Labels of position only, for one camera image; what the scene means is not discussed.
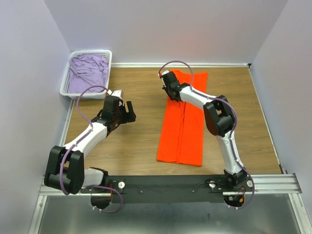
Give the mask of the orange t-shirt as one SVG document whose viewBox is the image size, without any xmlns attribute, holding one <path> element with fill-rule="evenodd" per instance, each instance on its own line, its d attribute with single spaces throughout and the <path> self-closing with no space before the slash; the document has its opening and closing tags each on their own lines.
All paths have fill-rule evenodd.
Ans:
<svg viewBox="0 0 312 234">
<path fill-rule="evenodd" d="M 204 112 L 167 98 L 157 151 L 157 161 L 201 166 L 203 158 Z"/>
</svg>

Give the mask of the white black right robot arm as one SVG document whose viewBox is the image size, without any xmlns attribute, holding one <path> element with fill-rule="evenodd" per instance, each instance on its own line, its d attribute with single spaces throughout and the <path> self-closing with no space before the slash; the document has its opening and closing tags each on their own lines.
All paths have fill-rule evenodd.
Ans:
<svg viewBox="0 0 312 234">
<path fill-rule="evenodd" d="M 204 112 L 208 131 L 216 137 L 224 160 L 224 185 L 235 191 L 248 178 L 247 171 L 239 157 L 234 130 L 237 114 L 225 96 L 212 96 L 201 92 L 188 83 L 180 83 L 173 72 L 165 71 L 158 75 L 163 82 L 162 89 L 173 101 L 189 103 Z"/>
</svg>

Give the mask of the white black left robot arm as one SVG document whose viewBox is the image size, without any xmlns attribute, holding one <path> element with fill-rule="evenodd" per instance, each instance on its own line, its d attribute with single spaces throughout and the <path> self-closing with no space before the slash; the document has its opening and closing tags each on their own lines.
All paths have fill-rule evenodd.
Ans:
<svg viewBox="0 0 312 234">
<path fill-rule="evenodd" d="M 104 192 L 109 184 L 108 172 L 99 168 L 84 167 L 84 160 L 93 148 L 106 139 L 118 126 L 136 120 L 131 101 L 110 95 L 103 108 L 89 121 L 89 126 L 64 146 L 54 146 L 48 158 L 44 185 L 62 191 L 65 195 L 77 194 L 84 187 Z"/>
</svg>

